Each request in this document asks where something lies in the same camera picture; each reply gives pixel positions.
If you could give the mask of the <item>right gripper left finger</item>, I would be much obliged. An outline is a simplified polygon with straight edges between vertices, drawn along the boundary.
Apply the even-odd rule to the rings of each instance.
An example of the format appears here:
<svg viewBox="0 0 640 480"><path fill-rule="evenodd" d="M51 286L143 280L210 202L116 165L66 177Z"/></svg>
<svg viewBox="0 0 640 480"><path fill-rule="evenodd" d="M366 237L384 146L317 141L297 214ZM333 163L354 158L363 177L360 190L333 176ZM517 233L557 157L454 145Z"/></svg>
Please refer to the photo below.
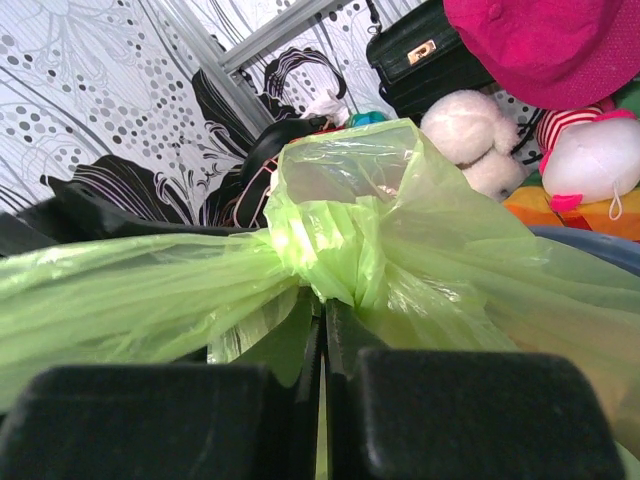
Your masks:
<svg viewBox="0 0 640 480"><path fill-rule="evenodd" d="M311 479L320 306L289 315L227 365L59 366L1 423L5 479Z"/></svg>

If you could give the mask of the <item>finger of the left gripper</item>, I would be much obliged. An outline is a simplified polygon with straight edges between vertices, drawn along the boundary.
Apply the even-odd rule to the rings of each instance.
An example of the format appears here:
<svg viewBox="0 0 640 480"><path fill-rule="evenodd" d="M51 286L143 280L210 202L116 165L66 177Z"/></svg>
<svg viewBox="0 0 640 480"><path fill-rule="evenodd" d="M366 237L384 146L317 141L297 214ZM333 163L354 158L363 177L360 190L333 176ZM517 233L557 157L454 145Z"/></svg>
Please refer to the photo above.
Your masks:
<svg viewBox="0 0 640 480"><path fill-rule="evenodd" d="M78 184L16 215L1 215L1 253L19 255L59 244L159 234L228 236L242 228L149 221L89 193Z"/></svg>

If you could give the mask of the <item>green trash bag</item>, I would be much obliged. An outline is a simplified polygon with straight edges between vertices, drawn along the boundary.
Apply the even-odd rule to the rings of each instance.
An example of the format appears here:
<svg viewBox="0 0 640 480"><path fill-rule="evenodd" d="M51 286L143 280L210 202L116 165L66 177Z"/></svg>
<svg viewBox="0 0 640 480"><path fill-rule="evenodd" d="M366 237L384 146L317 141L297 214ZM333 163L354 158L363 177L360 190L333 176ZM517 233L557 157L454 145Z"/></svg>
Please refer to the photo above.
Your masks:
<svg viewBox="0 0 640 480"><path fill-rule="evenodd" d="M267 225L66 244L1 263L1 406L60 364L229 362L296 293L398 348L551 353L587 376L639 457L639 279L534 235L408 120L284 148Z"/></svg>

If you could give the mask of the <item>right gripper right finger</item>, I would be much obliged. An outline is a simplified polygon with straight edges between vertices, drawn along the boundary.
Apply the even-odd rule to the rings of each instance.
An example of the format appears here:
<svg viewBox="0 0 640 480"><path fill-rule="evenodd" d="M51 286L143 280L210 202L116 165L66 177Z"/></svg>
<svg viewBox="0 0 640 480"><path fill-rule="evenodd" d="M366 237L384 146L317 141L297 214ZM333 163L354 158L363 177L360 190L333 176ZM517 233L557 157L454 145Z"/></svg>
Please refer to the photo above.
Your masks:
<svg viewBox="0 0 640 480"><path fill-rule="evenodd" d="M558 356L396 350L325 309L332 479L621 479L595 393Z"/></svg>

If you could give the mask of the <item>blue trash bin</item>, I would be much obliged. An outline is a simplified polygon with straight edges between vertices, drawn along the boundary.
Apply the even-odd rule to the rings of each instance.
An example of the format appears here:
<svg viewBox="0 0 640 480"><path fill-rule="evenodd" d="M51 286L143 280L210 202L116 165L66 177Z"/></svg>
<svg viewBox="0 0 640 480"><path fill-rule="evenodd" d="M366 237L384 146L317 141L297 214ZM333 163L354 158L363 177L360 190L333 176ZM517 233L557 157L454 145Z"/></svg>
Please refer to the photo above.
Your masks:
<svg viewBox="0 0 640 480"><path fill-rule="evenodd" d="M569 227L531 226L537 236L560 242L598 257L627 272L640 274L640 246L620 237Z"/></svg>

